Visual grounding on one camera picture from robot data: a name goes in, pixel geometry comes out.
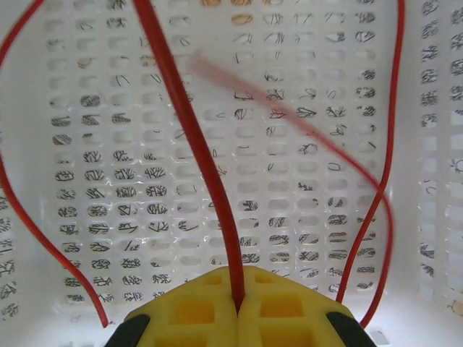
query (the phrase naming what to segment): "plastic crate wall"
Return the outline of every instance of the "plastic crate wall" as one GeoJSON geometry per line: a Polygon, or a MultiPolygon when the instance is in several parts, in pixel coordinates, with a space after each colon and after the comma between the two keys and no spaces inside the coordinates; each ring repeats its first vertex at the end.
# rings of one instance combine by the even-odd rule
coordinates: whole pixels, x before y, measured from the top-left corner
{"type": "MultiPolygon", "coordinates": [[[[4,12],[19,13],[25,3],[4,12]]],[[[184,63],[213,44],[215,60],[268,89],[269,98],[292,103],[380,176],[395,1],[156,5],[229,193],[245,262],[334,297],[374,191],[278,110],[217,92],[184,63]]],[[[399,235],[385,304],[370,330],[383,345],[433,346],[445,337],[458,346],[463,5],[408,5],[390,189],[399,235]]],[[[1,78],[9,175],[27,210],[97,286],[113,321],[224,264],[213,207],[130,1],[49,1],[1,78]]],[[[98,329],[82,289],[1,202],[7,346],[102,345],[111,330],[98,329]]],[[[354,268],[347,304],[359,316],[375,288],[384,230],[378,213],[354,268]]]]}

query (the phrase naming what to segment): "red wire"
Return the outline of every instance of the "red wire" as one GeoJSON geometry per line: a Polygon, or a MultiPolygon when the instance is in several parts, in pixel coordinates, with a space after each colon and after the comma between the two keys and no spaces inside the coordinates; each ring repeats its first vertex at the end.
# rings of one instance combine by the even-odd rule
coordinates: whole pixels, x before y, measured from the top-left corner
{"type": "Polygon", "coordinates": [[[381,200],[384,201],[384,205],[386,208],[387,219],[388,219],[388,241],[386,244],[386,252],[383,261],[383,269],[381,271],[380,280],[378,283],[377,290],[375,292],[375,296],[373,297],[373,301],[370,305],[370,308],[367,311],[364,319],[362,320],[361,324],[363,327],[370,321],[371,317],[374,315],[376,309],[378,308],[379,301],[381,300],[382,293],[384,291],[384,286],[386,284],[386,279],[388,275],[389,265],[391,262],[391,253],[392,248],[394,245],[394,217],[392,213],[391,206],[384,194],[381,191],[380,184],[375,179],[375,177],[368,172],[365,168],[362,167],[353,157],[347,154],[344,150],[337,147],[334,142],[332,142],[329,138],[327,138],[322,132],[316,129],[312,124],[306,123],[302,119],[296,116],[296,113],[293,109],[286,106],[284,103],[277,101],[277,100],[267,100],[266,99],[266,92],[260,90],[253,84],[241,80],[236,75],[223,70],[222,68],[218,67],[215,64],[206,61],[200,57],[197,57],[191,63],[192,69],[197,72],[198,74],[202,75],[204,78],[207,78],[211,82],[219,85],[221,87],[228,88],[234,91],[241,91],[246,92],[252,95],[254,101],[265,106],[266,108],[275,108],[280,110],[282,113],[286,114],[286,119],[292,123],[296,128],[302,130],[304,133],[309,134],[310,136],[316,138],[322,145],[327,147],[331,152],[337,154],[340,158],[348,162],[351,166],[353,166],[362,176],[364,176],[372,186],[375,187],[376,191],[381,196],[381,200]]]}
{"type": "MultiPolygon", "coordinates": [[[[37,12],[38,8],[42,5],[44,0],[35,0],[29,8],[22,14],[21,18],[18,19],[14,27],[8,33],[8,36],[5,38],[4,42],[0,47],[0,68],[2,68],[5,58],[9,52],[9,49],[12,47],[13,42],[16,40],[17,36],[20,34],[21,30],[27,24],[29,19],[37,12]]],[[[108,317],[104,311],[103,305],[98,299],[98,294],[93,289],[90,282],[85,278],[85,276],[77,269],[47,238],[40,229],[36,226],[33,220],[29,217],[27,212],[21,206],[21,203],[17,199],[13,188],[9,183],[7,173],[5,171],[5,165],[3,162],[3,156],[0,153],[0,184],[3,188],[5,195],[9,201],[9,204],[13,207],[14,211],[20,218],[20,220],[26,225],[30,230],[32,235],[42,244],[42,246],[56,259],[60,262],[78,281],[82,284],[84,289],[87,291],[90,299],[93,302],[93,305],[96,308],[98,316],[100,317],[101,324],[103,327],[108,326],[108,317]]]]}
{"type": "MultiPolygon", "coordinates": [[[[388,136],[387,136],[388,142],[386,146],[386,158],[385,158],[385,163],[384,163],[384,171],[383,171],[383,175],[381,177],[381,182],[380,182],[381,193],[384,192],[384,190],[386,189],[386,186],[389,180],[389,175],[391,173],[391,167],[392,167],[392,157],[394,153],[394,138],[395,138],[394,130],[395,130],[395,124],[396,124],[397,88],[399,85],[400,60],[402,57],[402,46],[403,46],[403,41],[404,41],[405,0],[398,0],[397,4],[398,4],[398,9],[397,9],[398,13],[397,13],[396,47],[395,47],[395,52],[394,52],[394,63],[393,63],[392,72],[391,72],[391,89],[389,92],[389,106],[388,106],[389,107],[388,136]]],[[[363,224],[360,227],[357,237],[354,240],[349,256],[347,257],[346,265],[344,267],[344,273],[341,278],[341,285],[339,286],[339,291],[336,296],[336,300],[338,302],[342,302],[344,299],[344,295],[347,289],[347,282],[349,281],[349,277],[352,271],[352,267],[354,265],[355,257],[360,248],[362,240],[364,239],[365,234],[367,233],[368,227],[371,224],[371,221],[375,215],[375,212],[378,209],[378,206],[381,202],[380,191],[376,193],[375,199],[373,200],[373,203],[370,206],[370,209],[368,210],[365,220],[363,221],[363,224]]],[[[371,317],[368,316],[364,318],[364,320],[366,321],[366,324],[368,324],[369,321],[371,320],[371,317]]]]}
{"type": "Polygon", "coordinates": [[[238,312],[245,297],[245,277],[238,231],[234,222],[232,208],[226,196],[222,180],[217,173],[216,164],[197,122],[195,112],[188,101],[187,92],[177,71],[174,58],[167,45],[156,13],[149,0],[134,0],[133,3],[158,63],[159,71],[164,78],[164,84],[169,92],[172,104],[177,111],[180,124],[185,131],[197,164],[203,173],[205,184],[216,209],[229,261],[231,296],[238,312]]]}

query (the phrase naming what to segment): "red cable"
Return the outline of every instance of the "red cable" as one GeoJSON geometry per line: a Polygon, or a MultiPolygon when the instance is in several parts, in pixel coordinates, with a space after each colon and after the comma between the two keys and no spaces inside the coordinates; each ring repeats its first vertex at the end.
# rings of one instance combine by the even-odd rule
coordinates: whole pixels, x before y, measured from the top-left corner
{"type": "MultiPolygon", "coordinates": [[[[381,182],[380,182],[381,193],[384,192],[384,190],[386,189],[386,186],[389,180],[389,175],[391,173],[391,167],[392,167],[392,157],[394,153],[394,138],[395,138],[394,130],[395,130],[395,124],[396,124],[397,88],[399,85],[400,59],[402,57],[402,46],[403,46],[403,41],[404,41],[405,0],[398,0],[397,4],[398,4],[398,9],[397,9],[398,13],[397,13],[396,46],[395,46],[395,52],[394,52],[394,63],[393,63],[392,72],[391,72],[391,89],[389,92],[389,106],[388,106],[388,109],[389,109],[388,132],[387,132],[388,142],[386,146],[386,158],[385,158],[385,163],[384,163],[384,171],[383,171],[383,175],[381,177],[381,182]]],[[[338,302],[342,302],[344,299],[344,295],[347,289],[347,282],[349,281],[349,277],[352,271],[352,267],[354,265],[355,257],[360,248],[362,240],[364,239],[365,234],[367,233],[368,227],[371,224],[371,221],[375,215],[375,212],[378,209],[378,206],[381,202],[380,191],[376,193],[375,199],[373,200],[373,203],[370,206],[370,209],[368,210],[365,220],[363,221],[363,224],[360,227],[357,237],[354,240],[349,256],[347,257],[346,265],[344,267],[344,273],[341,279],[341,285],[339,286],[339,291],[336,296],[336,300],[338,302]]]]}
{"type": "Polygon", "coordinates": [[[154,8],[150,0],[134,0],[133,3],[150,43],[153,55],[158,63],[159,71],[164,78],[164,84],[169,92],[171,102],[177,111],[180,124],[185,131],[197,164],[203,173],[205,184],[216,209],[229,261],[231,296],[238,312],[245,297],[245,277],[241,249],[239,248],[238,231],[234,222],[232,208],[226,196],[222,180],[217,173],[216,164],[214,163],[208,144],[197,122],[195,112],[188,101],[187,92],[177,71],[174,58],[167,45],[154,8]]]}
{"type": "Polygon", "coordinates": [[[372,186],[375,187],[378,194],[381,196],[381,200],[384,201],[384,205],[386,208],[387,218],[388,218],[388,241],[386,245],[386,252],[383,261],[383,269],[381,271],[380,280],[378,283],[377,290],[375,292],[375,296],[373,297],[373,301],[370,305],[370,308],[367,311],[364,319],[362,320],[361,324],[363,327],[370,321],[371,317],[374,315],[376,309],[378,308],[379,301],[381,300],[382,293],[384,291],[384,286],[386,284],[386,279],[388,275],[389,265],[391,262],[391,254],[392,248],[394,245],[394,217],[392,213],[391,206],[384,194],[381,191],[380,184],[375,179],[375,177],[368,172],[365,168],[362,167],[353,157],[347,154],[344,150],[337,147],[334,142],[332,142],[329,138],[327,138],[322,132],[316,129],[312,124],[306,123],[302,119],[298,118],[296,113],[293,109],[286,106],[281,101],[277,100],[267,100],[266,96],[267,93],[263,90],[260,90],[258,87],[254,86],[253,84],[241,80],[236,75],[223,70],[222,68],[218,67],[215,64],[206,61],[200,57],[197,57],[191,63],[191,68],[197,72],[198,74],[202,75],[204,78],[210,80],[211,82],[219,85],[221,87],[249,93],[252,95],[255,102],[265,106],[266,108],[275,108],[280,110],[282,113],[286,114],[286,118],[290,123],[293,124],[297,129],[300,129],[306,134],[314,137],[318,140],[322,145],[327,147],[331,152],[337,154],[340,158],[348,162],[351,166],[353,166],[362,176],[364,176],[372,186]]]}
{"type": "MultiPolygon", "coordinates": [[[[27,24],[29,19],[37,12],[38,8],[42,5],[44,0],[35,0],[29,8],[22,14],[21,18],[18,19],[14,27],[8,33],[8,36],[5,38],[4,42],[0,48],[0,69],[3,66],[5,58],[9,52],[9,49],[12,47],[13,42],[16,40],[17,36],[20,34],[23,27],[27,24]]],[[[103,327],[108,326],[108,317],[104,311],[103,305],[98,299],[98,294],[93,289],[90,282],[85,278],[85,276],[77,269],[47,238],[40,229],[36,226],[33,220],[29,217],[27,212],[21,206],[21,203],[17,199],[13,188],[9,183],[7,173],[5,171],[5,166],[3,162],[3,156],[0,153],[0,184],[3,188],[5,195],[9,201],[9,204],[13,207],[13,210],[16,212],[20,220],[26,225],[30,230],[32,235],[42,244],[42,246],[56,259],[60,262],[76,279],[82,284],[84,289],[87,291],[90,299],[93,302],[93,305],[96,308],[98,316],[100,317],[101,324],[103,327]]]]}

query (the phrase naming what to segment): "white plastic basket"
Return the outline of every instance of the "white plastic basket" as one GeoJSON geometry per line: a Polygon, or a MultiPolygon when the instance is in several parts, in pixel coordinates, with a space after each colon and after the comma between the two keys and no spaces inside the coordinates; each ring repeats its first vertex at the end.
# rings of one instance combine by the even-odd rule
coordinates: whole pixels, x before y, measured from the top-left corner
{"type": "MultiPolygon", "coordinates": [[[[3,2],[2,35],[28,0],[3,2]]],[[[250,2],[153,3],[221,171],[245,261],[333,298],[375,192],[277,113],[215,91],[184,63],[213,44],[223,67],[284,93],[379,178],[396,1],[250,2]]],[[[396,246],[368,328],[379,346],[462,344],[462,54],[461,1],[407,2],[388,190],[396,246]]],[[[48,1],[1,74],[2,152],[15,191],[96,285],[115,323],[225,263],[210,198],[159,81],[129,0],[48,1]]],[[[378,280],[385,229],[379,211],[349,282],[346,305],[359,318],[378,280]]],[[[100,327],[82,288],[0,197],[0,344],[101,347],[114,326],[100,327]]]]}

